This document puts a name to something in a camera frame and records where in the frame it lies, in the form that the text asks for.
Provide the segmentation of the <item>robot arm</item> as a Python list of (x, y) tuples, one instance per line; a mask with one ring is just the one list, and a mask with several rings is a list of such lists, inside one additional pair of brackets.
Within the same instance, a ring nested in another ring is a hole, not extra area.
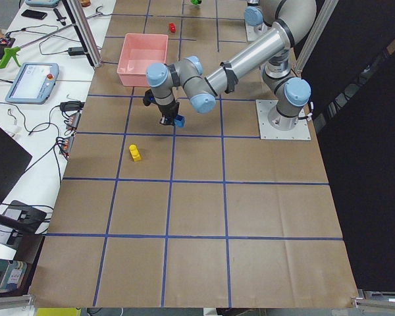
[(198, 113), (208, 113), (215, 107), (220, 93), (232, 93), (242, 77), (261, 65), (265, 67), (266, 83), (288, 78), (289, 50), (310, 31), (316, 13), (315, 1), (248, 1), (244, 11), (246, 23), (253, 27), (268, 26), (265, 33), (231, 60), (221, 62), (206, 77), (202, 76), (203, 68), (196, 56), (171, 65), (149, 65), (146, 79), (150, 89), (143, 97), (143, 104), (158, 107), (162, 125), (177, 126), (182, 117), (178, 114), (180, 104), (172, 92), (175, 87), (184, 90)]
[(244, 11), (244, 20), (249, 26), (270, 26), (263, 16), (260, 0), (247, 0), (247, 7)]

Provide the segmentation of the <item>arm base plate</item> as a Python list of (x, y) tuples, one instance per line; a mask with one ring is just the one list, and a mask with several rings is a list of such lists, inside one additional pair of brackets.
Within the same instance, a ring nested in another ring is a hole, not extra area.
[(288, 118), (277, 111), (277, 100), (257, 99), (257, 118), (262, 140), (310, 141), (308, 122), (300, 116)]
[(257, 40), (260, 36), (262, 36), (266, 31), (268, 30), (268, 27), (264, 24), (258, 25), (258, 26), (250, 26), (246, 24), (246, 37), (248, 42), (253, 42)]

